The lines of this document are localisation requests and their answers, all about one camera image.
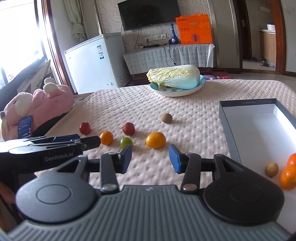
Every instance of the television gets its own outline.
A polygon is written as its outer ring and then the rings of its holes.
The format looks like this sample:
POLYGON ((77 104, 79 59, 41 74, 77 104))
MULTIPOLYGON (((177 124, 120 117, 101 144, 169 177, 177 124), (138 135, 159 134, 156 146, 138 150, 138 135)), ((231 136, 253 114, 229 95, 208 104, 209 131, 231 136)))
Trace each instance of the television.
POLYGON ((177 0, 126 0, 118 3, 124 31, 180 17, 177 0))

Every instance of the plate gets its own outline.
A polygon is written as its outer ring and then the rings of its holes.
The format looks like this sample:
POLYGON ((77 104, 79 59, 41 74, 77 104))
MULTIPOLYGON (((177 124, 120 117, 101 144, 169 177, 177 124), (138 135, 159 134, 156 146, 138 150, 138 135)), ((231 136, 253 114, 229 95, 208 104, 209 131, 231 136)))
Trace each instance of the plate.
POLYGON ((157 83, 154 83, 154 82, 150 83, 150 88, 154 92, 156 92, 160 95, 163 95, 163 96, 179 97, 179 96, 190 95, 190 94, 197 92, 198 90, 200 90, 204 86, 205 82, 206 82, 205 78, 201 75, 200 76, 200 84, 193 89, 186 90, 186 89, 171 88, 171 87, 166 87, 166 88, 162 89, 158 86, 157 83))

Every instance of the patterned wallpaper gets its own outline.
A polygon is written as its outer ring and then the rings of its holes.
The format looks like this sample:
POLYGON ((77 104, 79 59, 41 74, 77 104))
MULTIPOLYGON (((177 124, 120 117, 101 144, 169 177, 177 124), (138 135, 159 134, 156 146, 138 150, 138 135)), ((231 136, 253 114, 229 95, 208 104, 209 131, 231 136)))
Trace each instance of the patterned wallpaper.
MULTIPOLYGON (((104 33, 114 33, 121 31, 121 18, 118 10, 117 3, 122 2, 123 0, 97 0, 102 28, 104 33)), ((178 0, 178 5, 181 15, 192 15, 195 13, 205 13, 209 14, 209 7, 207 0, 178 0)), ((171 23, 161 23, 155 24, 153 26, 142 27, 140 28, 139 38, 136 45, 138 48, 138 43, 145 44, 145 37, 158 35, 158 34, 167 34, 167 38, 164 39, 164 43, 167 43, 170 36, 172 35, 170 29, 171 23)), ((175 32, 179 38, 178 27, 175 25, 175 32)), ((131 52, 136 44, 138 29, 129 30, 124 32, 122 29, 123 35, 123 44, 126 52, 131 52)), ((156 40, 149 42, 149 44, 160 44, 162 40, 156 40)))

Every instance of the orange gift box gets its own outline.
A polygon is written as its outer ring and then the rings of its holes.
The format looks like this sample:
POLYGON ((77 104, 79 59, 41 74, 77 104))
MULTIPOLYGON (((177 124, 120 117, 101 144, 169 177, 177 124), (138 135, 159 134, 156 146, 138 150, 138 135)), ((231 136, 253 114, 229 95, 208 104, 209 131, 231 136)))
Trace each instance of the orange gift box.
POLYGON ((212 44, 209 15, 197 13, 176 18, 182 44, 212 44))

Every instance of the blue bottle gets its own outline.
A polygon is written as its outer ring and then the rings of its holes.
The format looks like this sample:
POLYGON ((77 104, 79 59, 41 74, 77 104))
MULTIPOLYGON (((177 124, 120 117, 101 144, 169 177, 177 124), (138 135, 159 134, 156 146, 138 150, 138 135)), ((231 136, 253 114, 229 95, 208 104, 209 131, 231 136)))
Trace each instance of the blue bottle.
POLYGON ((170 39, 171 40, 170 44, 179 44, 179 39, 175 34, 174 25, 172 23, 170 24, 170 28, 172 29, 172 38, 170 39))

